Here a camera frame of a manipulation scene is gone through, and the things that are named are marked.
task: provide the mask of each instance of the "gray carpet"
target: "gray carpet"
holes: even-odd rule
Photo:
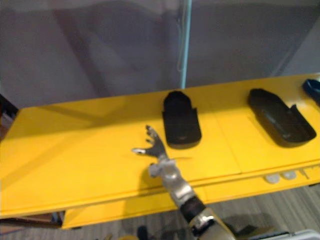
[[[223,221],[240,231],[247,225],[273,226],[275,231],[313,229],[320,232],[320,185],[301,187],[255,197],[210,204]],[[146,226],[148,239],[192,240],[187,224],[178,211],[135,217],[84,226],[73,230],[28,228],[1,236],[1,240],[113,240],[136,235]]]

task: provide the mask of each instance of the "robotic hand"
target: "robotic hand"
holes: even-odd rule
[[[157,158],[157,163],[149,166],[149,174],[153,178],[161,177],[163,186],[188,222],[192,234],[199,240],[236,240],[226,225],[213,213],[211,208],[203,204],[193,188],[183,179],[175,160],[169,159],[157,132],[148,125],[146,130],[152,138],[146,141],[152,144],[152,147],[133,148],[132,151]]]

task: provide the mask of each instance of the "yellow tabletop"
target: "yellow tabletop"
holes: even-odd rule
[[[205,204],[282,191],[319,183],[320,160],[317,164],[318,166],[315,165],[304,168],[303,172],[292,169],[292,171],[296,172],[295,179],[288,180],[282,177],[276,184],[268,183],[262,176],[254,176],[236,181],[197,186],[194,190]],[[69,209],[65,212],[62,228],[68,229],[89,224],[121,220],[175,210],[176,208],[169,194],[166,192],[133,197],[125,200]]]
[[[202,139],[185,150],[167,147],[193,186],[220,178],[320,159],[319,135],[294,148],[277,146],[248,108],[251,88],[278,94],[319,133],[320,109],[301,89],[318,74],[265,78],[184,90],[198,110]],[[0,143],[1,218],[163,192],[148,176],[156,161],[130,152],[146,147],[145,125],[165,139],[168,91],[24,108]]]

